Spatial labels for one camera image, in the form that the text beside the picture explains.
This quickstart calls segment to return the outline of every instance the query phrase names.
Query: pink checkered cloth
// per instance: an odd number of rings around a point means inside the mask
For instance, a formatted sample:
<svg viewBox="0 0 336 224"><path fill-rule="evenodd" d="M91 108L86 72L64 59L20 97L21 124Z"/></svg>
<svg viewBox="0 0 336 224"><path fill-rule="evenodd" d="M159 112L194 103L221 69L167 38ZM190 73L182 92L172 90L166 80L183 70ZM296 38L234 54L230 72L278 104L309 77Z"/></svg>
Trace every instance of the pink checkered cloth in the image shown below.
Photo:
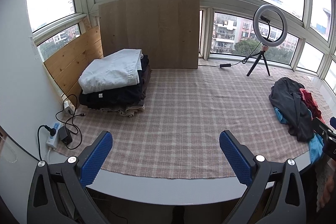
<svg viewBox="0 0 336 224"><path fill-rule="evenodd" d="M250 65L154 69L144 112L129 118L80 106L77 113L87 115L75 118L75 123L82 130L83 142L76 150L60 143L57 152L79 155L107 130L113 135L113 148L103 169L172 179L234 176L219 147L223 130L230 130L255 155L262 154L268 160L284 162L305 153L308 144L297 142L288 134L288 126L279 123L268 100L271 87L284 76L302 83L329 121L332 112L327 103L302 73L270 67L268 76L265 66L258 65L247 77ZM79 140L79 135L73 136L70 147Z"/></svg>

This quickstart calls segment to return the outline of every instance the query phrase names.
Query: white table edge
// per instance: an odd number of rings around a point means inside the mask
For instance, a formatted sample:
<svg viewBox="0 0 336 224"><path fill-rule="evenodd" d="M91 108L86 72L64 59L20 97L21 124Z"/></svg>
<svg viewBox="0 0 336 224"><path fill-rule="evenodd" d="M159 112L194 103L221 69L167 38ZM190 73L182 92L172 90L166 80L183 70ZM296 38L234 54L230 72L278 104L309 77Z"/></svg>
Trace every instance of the white table edge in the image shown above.
<svg viewBox="0 0 336 224"><path fill-rule="evenodd" d="M50 164L64 162L68 157L51 151ZM299 171L310 164L309 151L295 158ZM214 179L165 179L123 175L101 169L89 188L117 198L162 204L197 205L240 198L246 186L237 177Z"/></svg>

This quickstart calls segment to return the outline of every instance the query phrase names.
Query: silver bolt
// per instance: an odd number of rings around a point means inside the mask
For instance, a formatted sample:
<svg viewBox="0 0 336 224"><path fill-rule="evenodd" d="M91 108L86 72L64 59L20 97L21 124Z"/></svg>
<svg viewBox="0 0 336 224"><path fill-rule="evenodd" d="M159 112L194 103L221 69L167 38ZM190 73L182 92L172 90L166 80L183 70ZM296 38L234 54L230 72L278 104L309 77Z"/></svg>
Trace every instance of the silver bolt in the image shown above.
<svg viewBox="0 0 336 224"><path fill-rule="evenodd" d="M263 155L256 155L255 156L257 161L263 162L265 160L265 157Z"/></svg>
<svg viewBox="0 0 336 224"><path fill-rule="evenodd" d="M287 162L288 162L289 165L294 165L295 164L295 161L292 160L292 159L287 160Z"/></svg>
<svg viewBox="0 0 336 224"><path fill-rule="evenodd" d="M68 163L72 164L72 163L74 163L76 160L77 160L76 157L70 157L70 158L68 158Z"/></svg>
<svg viewBox="0 0 336 224"><path fill-rule="evenodd" d="M44 165L45 165L44 160L40 161L40 162L37 164L38 167L42 167L42 166L44 166Z"/></svg>

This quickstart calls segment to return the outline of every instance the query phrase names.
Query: white cloth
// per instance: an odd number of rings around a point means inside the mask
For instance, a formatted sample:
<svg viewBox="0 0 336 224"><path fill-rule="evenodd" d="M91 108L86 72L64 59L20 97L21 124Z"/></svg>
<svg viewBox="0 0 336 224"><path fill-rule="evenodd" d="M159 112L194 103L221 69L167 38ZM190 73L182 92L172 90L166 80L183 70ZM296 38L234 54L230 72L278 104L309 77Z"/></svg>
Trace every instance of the white cloth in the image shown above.
<svg viewBox="0 0 336 224"><path fill-rule="evenodd" d="M142 50L125 48L93 60L78 80L83 94L139 84L142 57Z"/></svg>

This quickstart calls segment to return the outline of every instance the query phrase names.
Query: power strip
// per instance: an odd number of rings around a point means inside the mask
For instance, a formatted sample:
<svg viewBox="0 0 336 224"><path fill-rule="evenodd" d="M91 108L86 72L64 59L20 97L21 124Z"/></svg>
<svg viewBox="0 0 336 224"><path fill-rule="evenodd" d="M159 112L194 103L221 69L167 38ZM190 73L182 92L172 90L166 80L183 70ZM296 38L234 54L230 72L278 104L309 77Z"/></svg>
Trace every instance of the power strip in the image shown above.
<svg viewBox="0 0 336 224"><path fill-rule="evenodd" d="M59 134L58 134L58 130L63 126L64 124L62 122L56 122L54 124L54 128L56 129L56 134L54 136L48 136L47 139L47 146L49 146L51 149L55 150L57 148L58 145L58 141L59 141Z"/></svg>

